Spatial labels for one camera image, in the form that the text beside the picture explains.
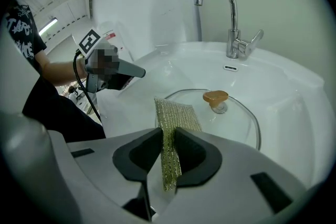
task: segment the faucet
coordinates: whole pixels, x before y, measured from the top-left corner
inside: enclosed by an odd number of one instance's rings
[[[226,46],[226,56],[228,58],[238,58],[239,52],[248,57],[256,48],[257,43],[264,36],[264,31],[259,30],[256,36],[250,41],[240,38],[240,30],[238,30],[237,22],[237,4],[236,0],[229,0],[231,7],[231,29],[229,29],[228,42]],[[195,0],[196,6],[202,6],[203,0]]]

